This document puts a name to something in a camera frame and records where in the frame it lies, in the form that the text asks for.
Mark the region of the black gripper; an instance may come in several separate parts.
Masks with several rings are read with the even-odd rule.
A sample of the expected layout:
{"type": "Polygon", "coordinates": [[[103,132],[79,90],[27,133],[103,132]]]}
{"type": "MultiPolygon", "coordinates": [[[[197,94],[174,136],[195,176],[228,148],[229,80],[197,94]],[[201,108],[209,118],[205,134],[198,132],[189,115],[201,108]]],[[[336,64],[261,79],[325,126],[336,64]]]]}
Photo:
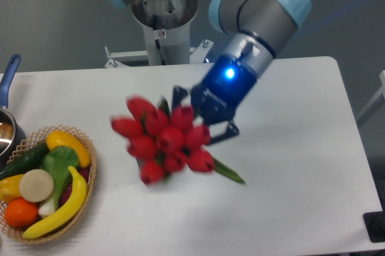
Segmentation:
{"type": "Polygon", "coordinates": [[[173,87],[172,108],[192,105],[194,111],[207,125],[228,121],[226,129],[211,136],[209,145],[226,141],[239,135],[235,121],[238,105],[257,82],[257,75],[228,56],[221,56],[200,83],[193,88],[173,87]]]}

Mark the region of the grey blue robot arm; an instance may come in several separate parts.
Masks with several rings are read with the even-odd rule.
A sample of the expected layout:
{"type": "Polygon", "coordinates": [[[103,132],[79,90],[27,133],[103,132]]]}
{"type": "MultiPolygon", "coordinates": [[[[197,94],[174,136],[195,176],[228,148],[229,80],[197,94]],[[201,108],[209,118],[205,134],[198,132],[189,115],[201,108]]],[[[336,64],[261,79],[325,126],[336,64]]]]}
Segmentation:
{"type": "MultiPolygon", "coordinates": [[[[149,64],[187,64],[190,61],[190,24],[197,0],[109,0],[117,8],[130,6],[143,27],[149,64]]],[[[212,0],[208,18],[232,39],[205,77],[190,90],[175,87],[173,103],[190,97],[196,114],[211,126],[227,123],[213,136],[217,143],[238,135],[234,116],[257,80],[311,10],[311,0],[212,0]]]]}

